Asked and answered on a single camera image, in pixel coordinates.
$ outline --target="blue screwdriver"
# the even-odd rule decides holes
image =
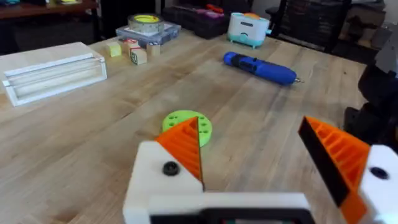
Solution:
[[[303,82],[300,78],[297,78],[293,70],[285,66],[276,65],[235,52],[226,53],[224,55],[224,63],[280,85],[291,85],[294,82]]]

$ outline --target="wooden table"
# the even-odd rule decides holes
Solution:
[[[363,103],[364,65],[268,38],[257,50],[183,31],[162,55],[109,58],[108,79],[13,108],[0,94],[0,223],[122,223],[136,149],[175,110],[204,113],[207,190],[304,192],[318,223],[342,223],[297,130],[303,115],[341,126]],[[227,51],[294,69],[282,87],[226,66]]]

